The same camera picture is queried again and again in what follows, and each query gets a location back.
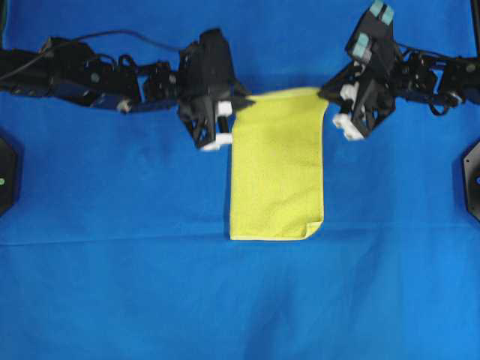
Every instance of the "blue cloth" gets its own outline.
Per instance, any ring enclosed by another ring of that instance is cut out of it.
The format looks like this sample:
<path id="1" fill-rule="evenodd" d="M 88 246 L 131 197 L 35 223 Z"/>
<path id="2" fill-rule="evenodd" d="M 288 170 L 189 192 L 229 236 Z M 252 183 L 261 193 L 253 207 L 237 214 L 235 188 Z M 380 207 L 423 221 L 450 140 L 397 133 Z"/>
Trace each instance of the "blue cloth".
<path id="1" fill-rule="evenodd" d="M 475 52 L 468 1 L 392 0 L 398 41 Z M 220 26 L 254 92 L 320 86 L 348 61 L 360 0 L 10 2 L 8 48 L 134 29 L 184 47 Z M 89 41 L 170 60 L 124 36 Z M 464 209 L 471 104 L 397 112 L 348 143 L 327 114 L 325 224 L 295 244 L 228 240 L 228 151 L 197 152 L 175 111 L 123 116 L 0 96 L 23 144 L 0 218 L 0 359 L 477 359 L 480 223 Z"/>

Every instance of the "towel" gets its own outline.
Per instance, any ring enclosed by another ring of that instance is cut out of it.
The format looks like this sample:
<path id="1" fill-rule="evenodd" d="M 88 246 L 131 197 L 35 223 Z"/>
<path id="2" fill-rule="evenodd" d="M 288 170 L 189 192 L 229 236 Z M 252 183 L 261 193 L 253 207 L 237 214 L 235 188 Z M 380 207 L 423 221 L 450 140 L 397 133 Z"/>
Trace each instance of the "towel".
<path id="1" fill-rule="evenodd" d="M 292 241 L 322 225 L 323 115 L 318 88 L 251 96 L 233 127 L 230 238 Z"/>

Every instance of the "cable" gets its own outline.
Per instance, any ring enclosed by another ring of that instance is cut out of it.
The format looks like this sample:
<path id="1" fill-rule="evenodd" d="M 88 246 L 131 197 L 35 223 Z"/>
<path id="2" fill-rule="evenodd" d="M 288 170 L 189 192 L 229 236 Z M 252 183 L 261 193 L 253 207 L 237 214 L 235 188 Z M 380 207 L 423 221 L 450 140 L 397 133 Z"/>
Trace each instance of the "cable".
<path id="1" fill-rule="evenodd" d="M 8 79 L 9 77 L 12 77 L 14 75 L 17 75 L 18 73 L 21 73 L 22 71 L 30 68 L 33 64 L 36 62 L 40 61 L 43 57 L 45 57 L 48 53 L 58 50 L 62 47 L 67 47 L 70 46 L 71 44 L 78 43 L 79 41 L 84 41 L 87 39 L 92 39 L 92 38 L 99 38 L 102 36 L 107 36 L 107 35 L 129 35 L 134 38 L 137 38 L 147 44 L 151 44 L 154 47 L 159 47 L 162 50 L 166 51 L 171 51 L 174 53 L 177 53 L 180 51 L 179 48 L 176 48 L 174 46 L 166 45 L 164 43 L 159 43 L 155 40 L 152 40 L 145 35 L 140 34 L 139 32 L 133 31 L 133 30 L 125 30 L 125 29 L 120 29 L 120 30 L 110 30 L 110 31 L 102 31 L 102 32 L 95 32 L 93 34 L 87 34 L 83 35 L 80 37 L 75 37 L 73 40 L 66 41 L 64 43 L 60 43 L 58 45 L 52 46 L 49 49 L 45 49 L 44 51 L 40 52 L 37 56 L 35 56 L 32 60 L 27 62 L 26 64 L 18 67 L 15 70 L 12 70 L 10 73 L 6 73 L 5 75 L 0 76 L 0 81 L 3 81 L 5 79 Z"/>

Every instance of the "screw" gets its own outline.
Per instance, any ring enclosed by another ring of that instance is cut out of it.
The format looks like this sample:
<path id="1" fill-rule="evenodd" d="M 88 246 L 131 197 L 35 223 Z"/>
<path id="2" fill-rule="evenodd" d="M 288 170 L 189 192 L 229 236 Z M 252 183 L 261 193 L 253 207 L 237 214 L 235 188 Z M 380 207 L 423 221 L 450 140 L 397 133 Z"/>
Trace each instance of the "screw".
<path id="1" fill-rule="evenodd" d="M 472 73 L 473 71 L 476 70 L 476 68 L 477 68 L 477 67 L 475 66 L 475 64 L 468 64 L 468 65 L 466 66 L 466 72 L 467 72 L 467 73 Z"/>
<path id="2" fill-rule="evenodd" d="M 98 75 L 97 73 L 93 73 L 93 74 L 90 76 L 90 80 L 91 80 L 93 83 L 99 83 L 99 82 L 100 82 L 100 75 Z"/>

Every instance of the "blue backdrop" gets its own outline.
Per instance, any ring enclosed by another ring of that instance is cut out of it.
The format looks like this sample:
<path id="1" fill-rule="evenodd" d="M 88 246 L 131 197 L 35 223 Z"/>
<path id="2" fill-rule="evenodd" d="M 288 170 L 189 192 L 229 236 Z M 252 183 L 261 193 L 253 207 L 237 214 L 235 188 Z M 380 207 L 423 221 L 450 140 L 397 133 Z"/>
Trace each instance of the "blue backdrop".
<path id="1" fill-rule="evenodd" d="M 475 51 L 470 2 L 391 0 L 398 41 Z M 13 0 L 7 48 L 125 28 L 180 47 L 220 26 L 252 91 L 320 86 L 368 0 Z M 124 36 L 89 41 L 166 59 Z M 0 359 L 477 359 L 480 223 L 461 155 L 480 108 L 397 112 L 366 142 L 324 127 L 325 224 L 292 244 L 228 239 L 229 152 L 175 110 L 123 116 L 0 96 L 23 144 L 0 218 Z"/>

